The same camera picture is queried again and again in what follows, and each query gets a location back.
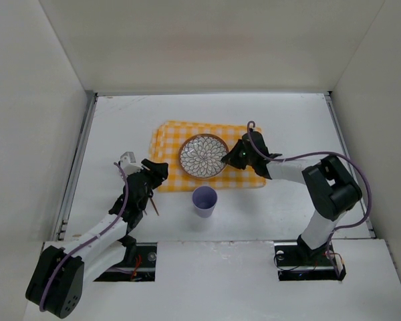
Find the copper spoon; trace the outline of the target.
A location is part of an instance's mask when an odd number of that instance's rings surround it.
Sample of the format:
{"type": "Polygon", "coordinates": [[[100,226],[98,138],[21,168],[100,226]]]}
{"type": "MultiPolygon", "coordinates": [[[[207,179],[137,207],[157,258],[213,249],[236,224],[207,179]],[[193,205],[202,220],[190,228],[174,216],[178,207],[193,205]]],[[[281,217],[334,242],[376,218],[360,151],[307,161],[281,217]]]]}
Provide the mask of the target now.
{"type": "Polygon", "coordinates": [[[152,207],[153,207],[155,213],[157,214],[157,216],[160,216],[160,213],[158,212],[157,206],[156,206],[155,203],[154,203],[153,197],[150,197],[150,198],[149,198],[149,201],[150,201],[150,203],[151,203],[151,205],[152,205],[152,207]]]}

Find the yellow white checkered cloth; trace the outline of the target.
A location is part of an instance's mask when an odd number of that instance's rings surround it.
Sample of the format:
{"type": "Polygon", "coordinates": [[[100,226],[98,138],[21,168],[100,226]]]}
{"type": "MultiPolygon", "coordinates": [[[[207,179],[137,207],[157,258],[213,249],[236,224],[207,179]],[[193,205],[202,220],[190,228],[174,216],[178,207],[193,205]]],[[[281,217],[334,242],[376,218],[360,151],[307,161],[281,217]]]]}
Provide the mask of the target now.
{"type": "Polygon", "coordinates": [[[197,134],[214,134],[233,148],[238,139],[246,133],[245,125],[208,124],[169,120],[159,126],[152,135],[148,158],[155,163],[168,163],[168,178],[159,186],[161,193],[193,191],[206,185],[214,189],[254,189],[266,185],[266,180],[254,170],[237,170],[226,167],[210,179],[196,179],[187,175],[179,164],[178,151],[190,137],[197,134]]]}

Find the floral patterned ceramic plate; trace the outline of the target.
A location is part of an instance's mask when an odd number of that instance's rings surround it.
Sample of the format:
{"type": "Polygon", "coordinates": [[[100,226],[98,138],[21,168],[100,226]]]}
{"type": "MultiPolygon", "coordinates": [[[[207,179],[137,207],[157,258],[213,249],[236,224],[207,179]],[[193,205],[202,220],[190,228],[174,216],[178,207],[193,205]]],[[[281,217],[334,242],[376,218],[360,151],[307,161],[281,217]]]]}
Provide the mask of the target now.
{"type": "Polygon", "coordinates": [[[211,179],[226,164],[221,160],[229,152],[226,142],[214,134],[197,134],[188,138],[178,152],[178,163],[185,174],[194,179],[211,179]]]}

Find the lilac plastic cup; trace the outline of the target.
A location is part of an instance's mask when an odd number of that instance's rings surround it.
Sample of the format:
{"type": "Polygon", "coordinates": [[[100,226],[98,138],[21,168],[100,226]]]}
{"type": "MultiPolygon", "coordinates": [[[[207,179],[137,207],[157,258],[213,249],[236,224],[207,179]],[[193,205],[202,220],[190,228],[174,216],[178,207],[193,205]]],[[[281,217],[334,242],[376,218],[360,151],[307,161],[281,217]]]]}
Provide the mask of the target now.
{"type": "Polygon", "coordinates": [[[202,218],[208,218],[212,215],[217,201],[217,192],[209,186],[198,187],[192,193],[194,210],[202,218]]]}

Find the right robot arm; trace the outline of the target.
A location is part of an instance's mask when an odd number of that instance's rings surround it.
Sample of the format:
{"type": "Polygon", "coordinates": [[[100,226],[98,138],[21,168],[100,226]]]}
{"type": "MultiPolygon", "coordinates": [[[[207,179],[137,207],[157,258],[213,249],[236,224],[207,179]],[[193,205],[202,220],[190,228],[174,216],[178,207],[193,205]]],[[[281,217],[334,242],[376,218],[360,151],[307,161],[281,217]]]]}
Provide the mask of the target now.
{"type": "Polygon", "coordinates": [[[270,153],[263,135],[251,130],[240,138],[221,162],[255,173],[269,180],[284,180],[305,185],[315,209],[310,222],[297,238],[300,258],[308,260],[323,253],[329,238],[345,212],[362,198],[362,190],[336,152],[311,152],[285,158],[270,153]]]}

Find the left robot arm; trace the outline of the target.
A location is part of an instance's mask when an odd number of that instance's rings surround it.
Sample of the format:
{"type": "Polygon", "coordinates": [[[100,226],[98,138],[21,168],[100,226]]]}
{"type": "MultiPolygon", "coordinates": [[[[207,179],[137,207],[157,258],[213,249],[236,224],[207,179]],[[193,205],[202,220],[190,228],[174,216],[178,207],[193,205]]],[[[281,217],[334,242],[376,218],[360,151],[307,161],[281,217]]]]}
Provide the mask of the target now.
{"type": "Polygon", "coordinates": [[[143,218],[154,190],[167,180],[168,163],[144,159],[130,174],[120,163],[115,165],[124,187],[108,214],[77,240],[42,251],[25,293],[40,312],[60,319],[68,317],[86,283],[118,263],[135,260],[136,240],[130,232],[143,218]]]}

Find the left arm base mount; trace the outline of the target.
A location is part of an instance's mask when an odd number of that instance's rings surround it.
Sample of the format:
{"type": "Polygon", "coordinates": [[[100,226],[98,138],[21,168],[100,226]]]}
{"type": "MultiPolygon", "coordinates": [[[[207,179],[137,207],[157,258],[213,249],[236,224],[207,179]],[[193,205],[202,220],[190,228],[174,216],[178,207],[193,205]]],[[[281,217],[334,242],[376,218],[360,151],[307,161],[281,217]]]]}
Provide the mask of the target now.
{"type": "Polygon", "coordinates": [[[95,282],[154,282],[157,243],[139,243],[129,235],[119,242],[126,248],[123,260],[109,267],[95,282]]]}

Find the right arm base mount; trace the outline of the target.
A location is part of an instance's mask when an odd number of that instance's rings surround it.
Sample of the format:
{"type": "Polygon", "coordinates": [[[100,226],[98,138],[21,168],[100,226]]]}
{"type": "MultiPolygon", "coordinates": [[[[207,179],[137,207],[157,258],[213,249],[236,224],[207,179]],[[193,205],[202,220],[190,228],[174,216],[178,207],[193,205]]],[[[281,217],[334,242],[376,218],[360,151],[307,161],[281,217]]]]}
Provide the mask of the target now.
{"type": "Polygon", "coordinates": [[[296,241],[275,242],[273,263],[279,281],[343,281],[346,265],[343,257],[323,247],[311,256],[296,241]]]}

